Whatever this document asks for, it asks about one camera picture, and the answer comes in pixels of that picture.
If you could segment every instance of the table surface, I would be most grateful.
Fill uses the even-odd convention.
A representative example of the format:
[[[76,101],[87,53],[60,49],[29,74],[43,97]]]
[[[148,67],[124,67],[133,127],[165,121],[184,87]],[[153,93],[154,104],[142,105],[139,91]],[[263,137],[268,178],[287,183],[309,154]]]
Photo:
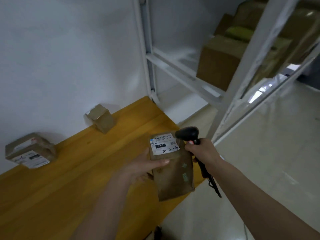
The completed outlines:
[[[1,239],[68,239],[111,175],[148,147],[149,136],[178,129],[148,97],[113,117],[107,134],[91,126],[56,145],[56,161],[0,175]],[[195,186],[202,181],[195,165]],[[185,197],[159,202],[154,182],[132,185],[117,239],[145,238]]]

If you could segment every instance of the shelf frame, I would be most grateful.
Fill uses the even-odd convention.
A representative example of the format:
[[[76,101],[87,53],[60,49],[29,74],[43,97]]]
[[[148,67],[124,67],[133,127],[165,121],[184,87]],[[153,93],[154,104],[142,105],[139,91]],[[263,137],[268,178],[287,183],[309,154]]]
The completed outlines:
[[[186,86],[186,88],[190,89],[192,92],[195,92],[209,104],[218,109],[218,113],[213,118],[211,127],[206,136],[214,144],[220,142],[238,125],[246,120],[247,117],[256,111],[263,103],[279,94],[279,91],[281,91],[288,84],[292,83],[320,53],[320,46],[317,45],[310,55],[304,60],[302,65],[291,76],[289,76],[285,81],[279,82],[276,88],[274,88],[271,92],[265,94],[262,96],[262,98],[259,98],[256,102],[251,104],[251,109],[231,126],[224,128],[226,121],[236,108],[237,101],[243,96],[255,72],[269,52],[274,40],[279,35],[283,26],[286,24],[299,0],[269,0],[226,92],[197,78],[195,71],[179,61],[171,59],[170,56],[167,56],[160,49],[152,46],[152,27],[150,26],[148,0],[133,1],[134,3],[139,3],[139,5],[134,5],[135,12],[140,13],[140,15],[136,14],[137,23],[148,24],[147,30],[143,30],[142,25],[137,25],[139,38],[141,40],[140,44],[145,47],[150,47],[148,49],[145,47],[141,48],[142,54],[145,56],[143,62],[150,62],[153,66],[155,65],[159,67],[179,83]],[[147,12],[144,12],[146,15],[142,14],[142,5],[146,5],[146,10],[148,10]],[[150,83],[156,83],[154,70],[153,76],[150,76],[150,71],[149,73],[146,73],[146,82],[148,89],[151,89]]]

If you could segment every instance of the white floor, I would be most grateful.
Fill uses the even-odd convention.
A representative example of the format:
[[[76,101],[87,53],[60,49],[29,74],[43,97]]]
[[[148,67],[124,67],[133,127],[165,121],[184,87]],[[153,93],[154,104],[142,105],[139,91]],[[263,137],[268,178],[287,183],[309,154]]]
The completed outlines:
[[[181,127],[204,137],[216,110],[206,107]],[[253,183],[320,231],[320,93],[298,82],[249,117],[218,152]],[[224,194],[205,181],[163,221],[169,239],[246,239],[244,224]],[[248,239],[253,239],[248,232]]]

